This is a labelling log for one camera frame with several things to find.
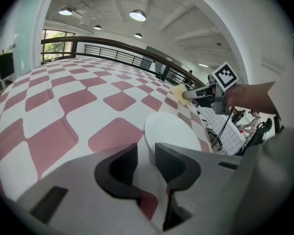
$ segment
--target hand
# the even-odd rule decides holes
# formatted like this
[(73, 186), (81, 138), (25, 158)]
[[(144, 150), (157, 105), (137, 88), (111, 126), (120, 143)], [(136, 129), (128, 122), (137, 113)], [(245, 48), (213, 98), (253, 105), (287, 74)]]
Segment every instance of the hand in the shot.
[[(216, 94), (216, 87), (212, 88), (212, 93)], [(225, 101), (228, 107), (236, 106), (238, 98), (244, 96), (244, 88), (242, 85), (234, 85), (225, 92)]]

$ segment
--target chair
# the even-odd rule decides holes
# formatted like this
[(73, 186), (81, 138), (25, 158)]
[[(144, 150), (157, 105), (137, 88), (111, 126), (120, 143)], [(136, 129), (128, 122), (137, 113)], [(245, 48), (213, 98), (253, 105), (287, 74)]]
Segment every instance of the chair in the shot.
[(268, 132), (272, 128), (272, 120), (271, 118), (268, 118), (266, 122), (261, 122), (257, 125), (257, 130), (255, 134), (252, 136), (250, 141), (247, 143), (246, 146), (239, 149), (237, 153), (234, 154), (234, 156), (243, 156), (246, 149), (253, 145), (261, 144), (264, 140), (264, 134)]

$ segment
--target railing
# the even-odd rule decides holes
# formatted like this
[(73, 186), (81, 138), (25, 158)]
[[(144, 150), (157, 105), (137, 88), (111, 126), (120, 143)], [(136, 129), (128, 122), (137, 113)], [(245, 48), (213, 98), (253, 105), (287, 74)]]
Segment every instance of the railing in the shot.
[[(72, 42), (71, 52), (49, 51), (49, 52), (41, 52), (41, 54), (42, 55), (45, 55), (45, 54), (64, 54), (64, 55), (67, 55), (67, 56), (58, 57), (58, 58), (56, 58), (56, 60), (64, 59), (64, 58), (74, 58), (77, 55), (100, 57), (100, 58), (104, 58), (104, 59), (108, 59), (108, 60), (112, 60), (112, 61), (117, 61), (119, 63), (127, 64), (130, 66), (136, 67), (138, 69), (150, 72), (152, 74), (155, 74), (157, 77), (159, 77), (163, 81), (165, 79), (167, 79), (172, 84), (179, 84), (179, 83), (183, 83), (183, 81), (185, 81), (185, 80), (188, 80), (189, 81), (188, 85), (193, 88), (204, 86), (204, 83), (202, 83), (198, 78), (194, 77), (191, 73), (187, 72), (186, 70), (184, 70), (183, 68), (181, 68), (177, 64), (175, 64), (175, 63), (173, 63), (173, 62), (171, 62), (171, 61), (169, 61), (169, 60), (167, 60), (157, 54), (146, 51), (145, 49), (142, 49), (142, 48), (139, 48), (136, 46), (132, 46), (132, 45), (128, 45), (128, 44), (125, 44), (122, 42), (118, 42), (118, 41), (114, 41), (114, 40), (110, 40), (110, 39), (105, 39), (105, 38), (77, 36), (77, 37), (57, 37), (57, 38), (44, 39), (41, 41), (41, 44), (43, 45), (43, 44), (60, 43), (60, 42)], [(148, 69), (151, 64), (150, 61), (143, 59), (143, 58), (140, 58), (140, 57), (137, 57), (135, 55), (130, 55), (128, 53), (116, 51), (116, 50), (113, 50), (114, 53), (116, 52), (116, 54), (112, 54), (111, 49), (109, 49), (109, 48), (98, 47), (96, 50), (93, 49), (92, 50), (93, 54), (91, 54), (90, 53), (91, 50), (89, 49), (89, 47), (87, 47), (89, 45), (86, 45), (84, 53), (76, 52), (78, 43), (100, 44), (100, 45), (106, 45), (106, 46), (112, 46), (112, 47), (124, 49), (124, 50), (133, 52), (133, 54), (136, 53), (136, 54), (141, 55), (143, 57), (146, 57), (148, 59), (157, 61), (157, 62), (165, 65), (166, 68), (164, 69), (164, 71), (162, 73), (156, 73), (156, 72)], [(108, 49), (110, 51), (110, 57), (107, 55), (107, 53), (106, 53), (106, 55), (101, 53), (103, 51), (103, 49), (105, 49), (104, 52), (107, 51), (106, 49)]]
[(96, 55), (98, 57), (103, 57), (103, 58), (109, 57), (115, 60), (124, 61), (130, 64), (133, 64), (137, 66), (138, 68), (142, 67), (147, 70), (149, 70), (150, 65), (152, 63), (151, 61), (145, 60), (143, 58), (140, 58), (122, 51), (99, 47), (99, 46), (93, 46), (93, 45), (85, 45), (85, 53)]
[(196, 88), (196, 86), (191, 81), (188, 81), (183, 75), (176, 73), (172, 70), (168, 72), (166, 80), (168, 80), (173, 85), (185, 83), (186, 87), (188, 88)]

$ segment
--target white wall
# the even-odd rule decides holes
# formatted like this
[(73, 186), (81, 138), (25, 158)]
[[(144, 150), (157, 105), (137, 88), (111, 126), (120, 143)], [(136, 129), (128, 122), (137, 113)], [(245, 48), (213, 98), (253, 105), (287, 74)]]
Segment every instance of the white wall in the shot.
[(2, 50), (6, 52), (14, 44), (14, 26), (16, 16), (20, 9), (21, 0), (16, 0), (0, 21), (0, 54)]
[(196, 71), (193, 71), (193, 75), (204, 84), (208, 84), (208, 75), (210, 75), (213, 71), (215, 70), (212, 68), (199, 66)]
[(292, 58), (294, 28), (274, 0), (189, 1), (224, 35), (249, 84), (261, 83), (262, 61), (279, 69)]
[(274, 69), (272, 66), (269, 66), (268, 64), (261, 63), (260, 66), (261, 69), (261, 83), (269, 83), (273, 81), (277, 81), (279, 77), (281, 76), (281, 72)]
[(13, 49), (16, 77), (40, 65), (41, 33), (50, 2), (16, 0), (1, 22), (0, 53), (16, 44)]

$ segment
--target sponge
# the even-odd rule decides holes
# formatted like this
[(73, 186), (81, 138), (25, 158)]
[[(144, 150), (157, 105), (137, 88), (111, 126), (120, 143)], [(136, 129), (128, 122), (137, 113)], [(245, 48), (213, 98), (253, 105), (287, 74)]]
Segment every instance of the sponge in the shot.
[(188, 103), (192, 101), (191, 99), (185, 99), (183, 97), (183, 93), (188, 91), (185, 84), (173, 86), (170, 88), (170, 91), (173, 93), (173, 95), (179, 101), (179, 103), (183, 106), (186, 106)]

